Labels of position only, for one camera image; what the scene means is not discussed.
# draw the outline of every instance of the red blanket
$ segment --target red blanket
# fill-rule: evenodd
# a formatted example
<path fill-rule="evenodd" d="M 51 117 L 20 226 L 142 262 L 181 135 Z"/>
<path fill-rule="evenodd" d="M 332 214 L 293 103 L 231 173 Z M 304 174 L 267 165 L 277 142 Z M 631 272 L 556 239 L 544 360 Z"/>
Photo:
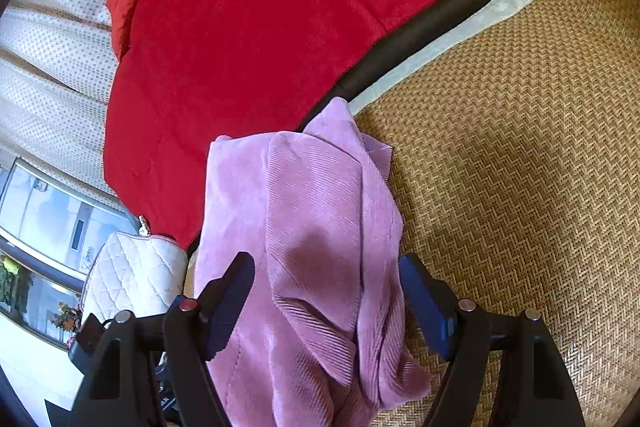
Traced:
<path fill-rule="evenodd" d="M 104 174 L 154 233 L 202 226 L 209 143 L 295 129 L 383 36 L 436 0 L 138 0 Z"/>

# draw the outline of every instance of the polka dot curtain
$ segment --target polka dot curtain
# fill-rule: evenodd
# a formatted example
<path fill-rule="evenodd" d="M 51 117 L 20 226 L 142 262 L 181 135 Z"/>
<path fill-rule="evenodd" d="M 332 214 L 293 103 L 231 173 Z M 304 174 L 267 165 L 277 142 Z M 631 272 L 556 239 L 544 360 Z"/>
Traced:
<path fill-rule="evenodd" d="M 104 3 L 11 1 L 0 18 L 0 142 L 118 208 L 102 174 L 106 108 L 118 64 Z"/>

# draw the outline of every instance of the zigzag pattern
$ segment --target zigzag pattern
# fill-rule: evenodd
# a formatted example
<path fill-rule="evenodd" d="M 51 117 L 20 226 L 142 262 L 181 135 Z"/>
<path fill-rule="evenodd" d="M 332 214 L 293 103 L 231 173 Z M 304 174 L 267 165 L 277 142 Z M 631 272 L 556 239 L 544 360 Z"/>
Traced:
<path fill-rule="evenodd" d="M 536 0 L 357 120 L 395 148 L 402 250 L 490 311 L 539 309 L 587 425 L 612 426 L 640 386 L 640 0 Z M 432 398 L 376 425 L 421 425 Z"/>

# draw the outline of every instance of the glass door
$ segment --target glass door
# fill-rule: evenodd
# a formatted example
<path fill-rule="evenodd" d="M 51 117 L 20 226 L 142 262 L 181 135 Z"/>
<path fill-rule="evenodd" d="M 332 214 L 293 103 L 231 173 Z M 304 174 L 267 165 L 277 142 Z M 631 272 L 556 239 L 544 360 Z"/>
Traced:
<path fill-rule="evenodd" d="M 74 193 L 20 160 L 3 177 L 0 235 L 76 279 L 88 274 L 111 232 L 137 234 L 124 214 Z"/>

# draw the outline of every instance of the metal screw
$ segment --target metal screw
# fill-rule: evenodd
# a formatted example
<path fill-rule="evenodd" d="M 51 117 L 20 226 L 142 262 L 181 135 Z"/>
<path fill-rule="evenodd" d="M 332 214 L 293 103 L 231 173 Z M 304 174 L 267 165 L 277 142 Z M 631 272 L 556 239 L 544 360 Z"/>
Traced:
<path fill-rule="evenodd" d="M 113 320 L 115 320 L 118 324 L 124 324 L 131 318 L 131 315 L 132 313 L 130 311 L 123 310 L 121 312 L 118 312 L 117 315 L 113 317 Z"/>
<path fill-rule="evenodd" d="M 476 303 L 473 302 L 471 299 L 462 299 L 458 302 L 458 307 L 463 312 L 472 312 L 473 310 L 476 309 Z"/>
<path fill-rule="evenodd" d="M 533 309 L 533 308 L 527 308 L 526 310 L 524 310 L 524 315 L 530 321 L 540 320 L 540 312 L 538 310 Z"/>
<path fill-rule="evenodd" d="M 198 307 L 196 299 L 182 299 L 178 304 L 178 308 L 183 312 L 190 312 Z"/>

